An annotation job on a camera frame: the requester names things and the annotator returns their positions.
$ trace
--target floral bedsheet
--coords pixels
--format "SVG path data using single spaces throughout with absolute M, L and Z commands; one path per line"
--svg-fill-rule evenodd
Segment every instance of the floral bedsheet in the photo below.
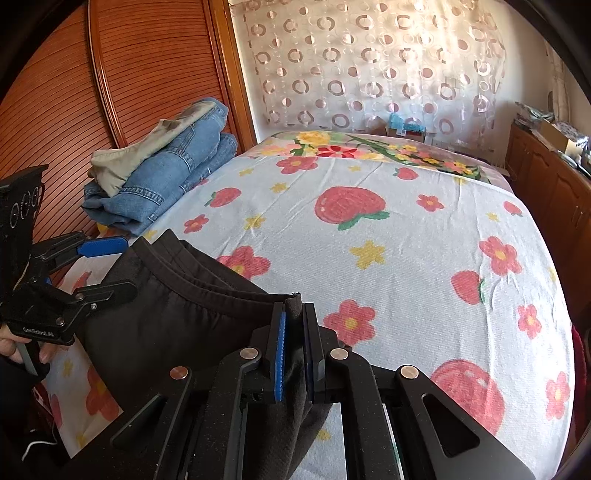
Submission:
M 324 131 L 282 132 L 267 138 L 245 155 L 250 158 L 286 155 L 289 159 L 282 165 L 294 171 L 305 170 L 314 157 L 395 162 L 492 183 L 511 192 L 499 171 L 483 161 L 402 138 Z M 300 163 L 301 157 L 305 158 L 303 163 Z
M 569 431 L 573 345 L 531 215 L 484 181 L 484 166 L 464 168 L 457 156 L 450 164 L 437 150 L 427 157 L 405 141 L 388 148 L 337 135 L 265 141 L 144 236 L 171 228 L 267 291 L 300 291 L 371 363 L 418 366 L 538 479 L 551 478 Z M 62 288 L 100 282 L 115 260 L 78 260 Z M 46 387 L 71 455 L 119 414 L 79 344 L 59 353 Z M 339 415 L 333 407 L 295 479 L 346 478 Z

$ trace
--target pink flower print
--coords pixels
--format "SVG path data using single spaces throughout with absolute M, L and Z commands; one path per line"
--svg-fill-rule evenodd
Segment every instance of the pink flower print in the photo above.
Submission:
M 521 264 L 517 261 L 517 250 L 512 245 L 503 245 L 497 237 L 490 236 L 478 244 L 482 253 L 491 258 L 491 270 L 500 275 L 507 275 L 509 270 L 521 273 Z
M 267 273 L 271 266 L 271 262 L 267 258 L 255 257 L 252 247 L 248 245 L 238 247 L 233 251 L 232 255 L 222 255 L 217 261 L 247 280 L 250 280 L 255 275 Z
M 355 158 L 356 148 L 345 148 L 338 145 L 329 145 L 328 147 L 318 148 L 319 157 L 339 157 L 339 158 Z
M 333 329 L 338 338 L 347 345 L 354 346 L 362 340 L 375 337 L 375 328 L 370 321 L 375 317 L 371 307 L 360 307 L 354 300 L 345 300 L 339 311 L 324 317 L 324 326 Z
M 289 175 L 298 170 L 314 170 L 318 166 L 316 160 L 316 157 L 289 157 L 278 161 L 275 165 L 282 167 L 283 175 Z
M 204 214 L 201 214 L 193 219 L 187 220 L 184 223 L 185 233 L 198 232 L 208 221 L 209 218 L 205 218 Z
M 546 418 L 561 419 L 564 415 L 564 402 L 569 399 L 570 387 L 566 381 L 566 373 L 560 372 L 556 382 L 548 380 L 546 383 L 546 397 L 548 398 L 548 406 L 546 407 Z
M 542 324 L 537 317 L 537 310 L 533 305 L 527 307 L 522 305 L 517 307 L 517 313 L 519 313 L 519 322 L 517 322 L 519 330 L 527 332 L 527 336 L 533 340 L 542 330 Z
M 445 205 L 439 202 L 439 199 L 435 195 L 419 195 L 417 205 L 420 205 L 428 212 L 434 212 L 437 209 L 444 209 Z

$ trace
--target finger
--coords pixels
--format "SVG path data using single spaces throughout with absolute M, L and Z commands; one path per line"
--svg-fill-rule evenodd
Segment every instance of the finger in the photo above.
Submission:
M 6 325 L 6 323 L 3 323 L 2 326 L 0 327 L 0 339 L 5 338 L 7 340 L 12 340 L 13 342 L 18 342 L 18 343 L 29 343 L 31 341 L 30 338 L 22 338 L 22 337 L 17 337 L 16 335 L 13 335 L 12 332 L 10 331 L 10 328 L 8 328 L 8 325 Z
M 41 346 L 41 350 L 39 350 L 39 361 L 42 364 L 51 362 L 53 357 L 55 357 L 57 350 L 57 345 L 54 345 L 53 343 L 44 343 Z
M 17 345 L 12 340 L 0 338 L 0 355 L 10 357 L 17 350 Z
M 15 345 L 15 349 L 14 349 L 14 353 L 8 357 L 10 360 L 12 360 L 13 362 L 15 362 L 16 364 L 21 364 L 22 363 L 22 357 L 21 357 L 21 353 L 16 350 L 16 345 Z

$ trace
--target wooden dresser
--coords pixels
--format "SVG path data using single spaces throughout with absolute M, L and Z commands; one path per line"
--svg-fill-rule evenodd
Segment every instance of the wooden dresser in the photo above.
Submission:
M 591 182 L 516 125 L 506 167 L 513 191 L 548 245 L 570 316 L 579 323 L 591 302 Z

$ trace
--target blue gripper pad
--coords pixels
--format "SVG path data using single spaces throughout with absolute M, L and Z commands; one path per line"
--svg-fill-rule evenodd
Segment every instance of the blue gripper pad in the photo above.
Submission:
M 78 254 L 83 257 L 102 257 L 103 255 L 122 254 L 127 250 L 127 239 L 124 236 L 109 236 L 87 240 L 78 247 Z
M 275 353 L 275 401 L 283 401 L 283 374 L 285 368 L 285 311 L 279 319 L 277 335 L 277 352 Z

